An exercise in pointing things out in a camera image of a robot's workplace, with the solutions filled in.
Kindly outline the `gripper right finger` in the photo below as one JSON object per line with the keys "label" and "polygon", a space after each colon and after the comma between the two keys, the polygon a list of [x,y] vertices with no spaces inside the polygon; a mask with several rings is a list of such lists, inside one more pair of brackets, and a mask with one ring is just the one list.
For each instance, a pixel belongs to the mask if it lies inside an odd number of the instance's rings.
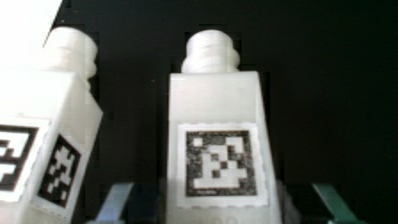
{"label": "gripper right finger", "polygon": [[313,189],[332,215],[327,224],[369,224],[357,218],[334,186],[325,183],[314,183]]}

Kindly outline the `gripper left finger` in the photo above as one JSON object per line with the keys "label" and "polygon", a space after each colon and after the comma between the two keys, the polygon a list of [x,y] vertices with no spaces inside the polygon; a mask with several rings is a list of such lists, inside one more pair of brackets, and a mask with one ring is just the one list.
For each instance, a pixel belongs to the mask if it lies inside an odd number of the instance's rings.
{"label": "gripper left finger", "polygon": [[133,189],[133,183],[115,183],[101,205],[96,219],[87,224],[126,224],[122,211]]}

